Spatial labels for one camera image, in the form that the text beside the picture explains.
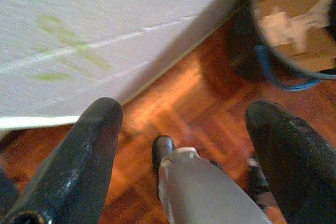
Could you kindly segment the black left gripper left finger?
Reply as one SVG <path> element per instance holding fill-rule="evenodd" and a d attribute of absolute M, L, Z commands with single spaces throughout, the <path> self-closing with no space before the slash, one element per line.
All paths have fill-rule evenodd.
<path fill-rule="evenodd" d="M 122 120 L 119 102 L 95 100 L 42 162 L 1 223 L 99 223 Z"/>

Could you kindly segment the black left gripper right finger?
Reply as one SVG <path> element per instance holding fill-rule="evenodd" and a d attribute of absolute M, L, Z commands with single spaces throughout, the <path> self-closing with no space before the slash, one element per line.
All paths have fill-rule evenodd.
<path fill-rule="evenodd" d="M 245 124 L 287 223 L 335 223 L 335 149 L 278 103 L 256 101 Z"/>

